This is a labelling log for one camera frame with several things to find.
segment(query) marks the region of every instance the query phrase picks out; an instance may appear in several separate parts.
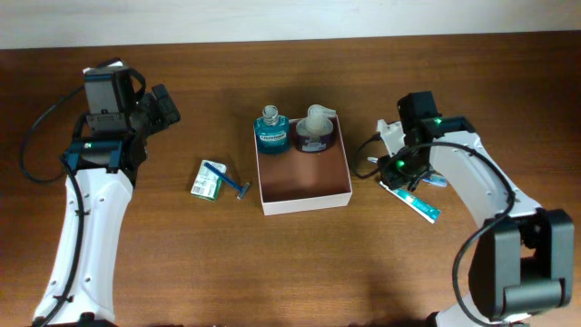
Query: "soap dispenser bottle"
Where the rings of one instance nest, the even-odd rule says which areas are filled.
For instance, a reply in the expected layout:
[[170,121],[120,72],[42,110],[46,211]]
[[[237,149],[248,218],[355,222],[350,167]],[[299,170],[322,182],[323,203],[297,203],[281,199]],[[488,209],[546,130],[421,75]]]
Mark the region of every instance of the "soap dispenser bottle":
[[333,122],[336,112],[322,105],[309,108],[307,118],[297,124],[297,150],[304,153],[319,153],[329,149],[334,141]]

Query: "white wall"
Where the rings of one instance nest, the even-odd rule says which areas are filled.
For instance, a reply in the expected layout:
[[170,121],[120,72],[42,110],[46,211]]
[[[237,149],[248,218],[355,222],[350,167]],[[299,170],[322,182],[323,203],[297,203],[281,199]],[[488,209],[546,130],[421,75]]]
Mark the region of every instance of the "white wall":
[[579,0],[3,0],[0,48],[581,29]]

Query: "blue mouthwash bottle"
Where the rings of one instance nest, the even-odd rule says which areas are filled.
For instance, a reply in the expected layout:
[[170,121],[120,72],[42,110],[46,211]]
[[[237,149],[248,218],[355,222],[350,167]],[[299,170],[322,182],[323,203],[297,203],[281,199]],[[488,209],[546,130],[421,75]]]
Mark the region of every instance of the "blue mouthwash bottle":
[[289,142],[289,118],[279,115],[279,109],[267,105],[262,117],[254,122],[256,146],[261,154],[281,154],[291,146]]

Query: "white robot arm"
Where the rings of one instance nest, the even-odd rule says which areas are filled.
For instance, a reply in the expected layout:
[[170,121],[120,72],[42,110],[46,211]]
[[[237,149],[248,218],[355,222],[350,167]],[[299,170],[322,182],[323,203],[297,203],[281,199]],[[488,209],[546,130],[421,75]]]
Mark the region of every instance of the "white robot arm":
[[[408,185],[413,191],[423,175],[437,171],[454,187],[478,229],[493,223],[507,209],[509,196],[514,204],[507,212],[510,219],[480,238],[469,273],[471,293],[458,299],[464,308],[459,303],[435,312],[428,323],[506,325],[567,305],[573,281],[570,217],[561,210],[543,210],[519,190],[490,158],[470,123],[464,117],[441,117],[430,92],[404,97],[398,109],[401,122],[378,121],[378,136],[389,153],[379,159],[376,170],[384,184],[392,189]],[[535,256],[521,259],[521,243],[536,249]]]
[[[34,327],[114,326],[117,243],[137,169],[147,158],[145,140],[181,119],[165,86],[156,85],[146,93],[139,73],[118,59],[110,63],[84,72],[89,112],[79,117],[61,158],[68,175],[64,226],[51,279],[34,312]],[[132,77],[141,84],[137,92]],[[82,137],[84,124],[90,127],[90,137]],[[47,182],[32,177],[24,167],[29,134],[21,147],[21,168],[29,179]]]

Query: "white box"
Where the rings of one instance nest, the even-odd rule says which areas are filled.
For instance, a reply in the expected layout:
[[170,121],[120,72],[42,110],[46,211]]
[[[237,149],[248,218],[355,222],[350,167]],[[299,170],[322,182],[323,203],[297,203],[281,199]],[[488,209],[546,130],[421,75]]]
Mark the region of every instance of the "white box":
[[265,215],[345,206],[353,190],[339,118],[332,118],[333,145],[318,154],[294,147],[296,124],[290,121],[290,149],[283,154],[256,151],[262,210]]

